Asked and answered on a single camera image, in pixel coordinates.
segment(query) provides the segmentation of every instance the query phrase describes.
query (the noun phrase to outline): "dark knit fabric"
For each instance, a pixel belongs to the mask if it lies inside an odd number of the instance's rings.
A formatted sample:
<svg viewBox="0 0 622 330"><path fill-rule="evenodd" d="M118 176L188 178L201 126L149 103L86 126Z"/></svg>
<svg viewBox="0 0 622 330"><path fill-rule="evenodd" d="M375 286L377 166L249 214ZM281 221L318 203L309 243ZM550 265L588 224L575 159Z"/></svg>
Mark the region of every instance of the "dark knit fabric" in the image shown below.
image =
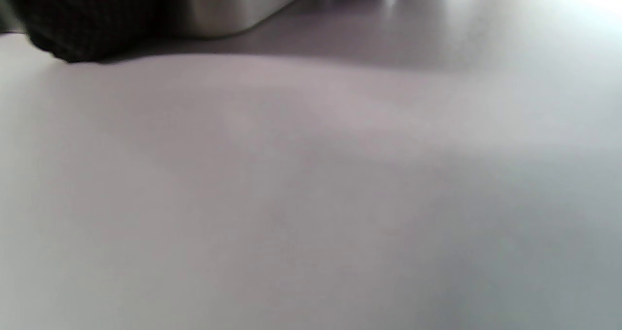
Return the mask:
<svg viewBox="0 0 622 330"><path fill-rule="evenodd" d="M24 0L18 5L35 46L68 62L105 58L148 33L156 0Z"/></svg>

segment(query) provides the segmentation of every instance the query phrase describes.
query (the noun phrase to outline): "black woven object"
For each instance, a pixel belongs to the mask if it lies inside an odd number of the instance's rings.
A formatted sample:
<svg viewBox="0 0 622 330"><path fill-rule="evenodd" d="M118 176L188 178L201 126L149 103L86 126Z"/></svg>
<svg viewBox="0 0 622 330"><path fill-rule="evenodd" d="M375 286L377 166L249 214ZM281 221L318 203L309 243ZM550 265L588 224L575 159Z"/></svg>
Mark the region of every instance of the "black woven object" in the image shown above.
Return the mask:
<svg viewBox="0 0 622 330"><path fill-rule="evenodd" d="M157 0L18 0L35 46L67 62L99 60L151 29Z"/></svg>

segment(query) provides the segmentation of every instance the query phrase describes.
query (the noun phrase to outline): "silver metal box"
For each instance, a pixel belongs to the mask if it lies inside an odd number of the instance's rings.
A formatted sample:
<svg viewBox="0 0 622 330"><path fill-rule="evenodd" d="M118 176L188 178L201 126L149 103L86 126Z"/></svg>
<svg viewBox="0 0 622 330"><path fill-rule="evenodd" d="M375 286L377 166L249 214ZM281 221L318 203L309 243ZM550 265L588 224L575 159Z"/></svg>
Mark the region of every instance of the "silver metal box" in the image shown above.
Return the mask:
<svg viewBox="0 0 622 330"><path fill-rule="evenodd" d="M219 37L255 26L294 0L169 0L168 33Z"/></svg>

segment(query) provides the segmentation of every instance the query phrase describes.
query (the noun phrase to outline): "gray container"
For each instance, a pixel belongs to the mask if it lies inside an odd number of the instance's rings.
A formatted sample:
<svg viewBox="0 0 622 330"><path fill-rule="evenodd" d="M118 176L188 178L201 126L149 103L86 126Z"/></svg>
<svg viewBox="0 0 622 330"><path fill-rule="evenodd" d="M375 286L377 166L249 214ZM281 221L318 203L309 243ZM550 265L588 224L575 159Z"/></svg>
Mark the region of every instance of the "gray container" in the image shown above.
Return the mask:
<svg viewBox="0 0 622 330"><path fill-rule="evenodd" d="M0 0L0 33L21 33L22 24L12 4L20 0Z"/></svg>
<svg viewBox="0 0 622 330"><path fill-rule="evenodd" d="M220 37L250 29L294 0L169 0L166 28L184 37Z"/></svg>

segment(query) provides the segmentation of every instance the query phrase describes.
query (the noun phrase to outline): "white table surface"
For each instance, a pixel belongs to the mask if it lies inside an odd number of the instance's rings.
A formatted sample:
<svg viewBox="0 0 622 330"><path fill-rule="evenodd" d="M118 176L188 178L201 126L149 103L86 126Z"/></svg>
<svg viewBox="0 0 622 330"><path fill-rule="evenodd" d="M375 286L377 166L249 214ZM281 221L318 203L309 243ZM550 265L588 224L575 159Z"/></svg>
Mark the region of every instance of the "white table surface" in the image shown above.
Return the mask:
<svg viewBox="0 0 622 330"><path fill-rule="evenodd" d="M3 330L619 330L620 0L0 37Z"/></svg>

